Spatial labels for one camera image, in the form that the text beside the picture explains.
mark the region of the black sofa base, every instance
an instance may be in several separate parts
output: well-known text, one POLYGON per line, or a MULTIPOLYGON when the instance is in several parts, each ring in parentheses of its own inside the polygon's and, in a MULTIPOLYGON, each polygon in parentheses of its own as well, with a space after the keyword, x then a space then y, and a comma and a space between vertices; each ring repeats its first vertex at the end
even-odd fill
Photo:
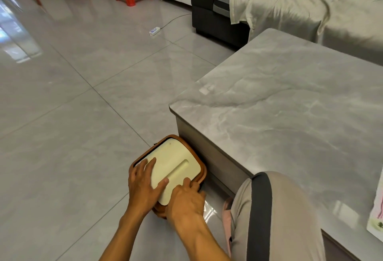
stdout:
POLYGON ((250 31, 248 25, 232 25, 228 17, 196 6, 191 7, 191 16, 197 33, 209 34, 238 48, 247 44, 250 31))

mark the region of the gray marble table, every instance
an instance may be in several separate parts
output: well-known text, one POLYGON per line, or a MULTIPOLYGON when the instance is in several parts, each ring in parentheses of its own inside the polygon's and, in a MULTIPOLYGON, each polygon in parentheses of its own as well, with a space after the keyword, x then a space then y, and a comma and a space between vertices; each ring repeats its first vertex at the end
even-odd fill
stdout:
POLYGON ((284 173, 330 238, 360 260, 383 259, 366 230, 383 163, 383 67, 269 29, 169 106, 233 192, 244 176, 284 173))

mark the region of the person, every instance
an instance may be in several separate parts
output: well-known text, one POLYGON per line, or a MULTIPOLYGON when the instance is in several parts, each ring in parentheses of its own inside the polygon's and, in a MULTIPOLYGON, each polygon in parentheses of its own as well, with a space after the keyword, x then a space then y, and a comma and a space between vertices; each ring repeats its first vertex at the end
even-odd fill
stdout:
MULTIPOLYGON (((129 203, 100 261, 127 261, 144 217, 168 184, 156 188, 150 178, 156 163, 143 160, 129 170, 129 203)), ((174 188, 166 208, 167 221, 179 235, 191 261, 230 261, 204 218, 206 194, 189 178, 174 188)), ((247 179, 223 211, 229 226, 229 253, 235 261, 323 261, 326 259, 315 210, 304 192, 288 177, 261 172, 247 179)))

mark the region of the tiled floor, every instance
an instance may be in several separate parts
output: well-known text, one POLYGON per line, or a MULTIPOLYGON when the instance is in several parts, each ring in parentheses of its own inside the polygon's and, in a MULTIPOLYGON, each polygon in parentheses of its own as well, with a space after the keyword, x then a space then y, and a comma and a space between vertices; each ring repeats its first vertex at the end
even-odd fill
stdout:
MULTIPOLYGON (((98 260, 129 198, 127 170, 176 133, 168 103, 233 54, 176 2, 1 0, 0 256, 98 260)), ((205 184, 215 211, 225 198, 205 184)), ((208 225, 224 246, 219 213, 208 225)), ((187 260, 150 214, 132 260, 187 260)))

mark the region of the pink slipper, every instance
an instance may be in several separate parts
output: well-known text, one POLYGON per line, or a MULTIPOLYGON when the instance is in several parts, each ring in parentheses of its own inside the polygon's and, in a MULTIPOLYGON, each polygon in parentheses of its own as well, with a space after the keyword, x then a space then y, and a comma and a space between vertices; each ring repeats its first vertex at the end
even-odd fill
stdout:
POLYGON ((231 205, 233 203, 233 199, 230 197, 228 198, 222 208, 222 223, 223 223, 223 230, 225 232, 225 239, 227 244, 227 252, 229 254, 229 257, 231 258, 231 214, 230 209, 231 205))

